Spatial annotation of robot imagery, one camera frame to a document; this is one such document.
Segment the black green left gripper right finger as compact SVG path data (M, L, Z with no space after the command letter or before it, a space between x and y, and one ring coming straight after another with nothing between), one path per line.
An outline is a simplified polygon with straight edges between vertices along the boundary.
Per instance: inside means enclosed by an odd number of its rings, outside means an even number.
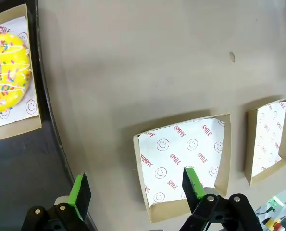
M206 231L211 224L221 224L225 231L261 231L261 224L243 194L229 199L206 193L193 168L184 168L182 187L191 215L180 228L182 231Z

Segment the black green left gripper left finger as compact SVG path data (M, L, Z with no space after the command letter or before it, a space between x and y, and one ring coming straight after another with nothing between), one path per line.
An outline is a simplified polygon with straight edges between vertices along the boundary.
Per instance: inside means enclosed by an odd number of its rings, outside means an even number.
M68 196L57 198L50 209L30 208L23 221L23 231L89 231L85 223L91 191L86 174L78 175Z

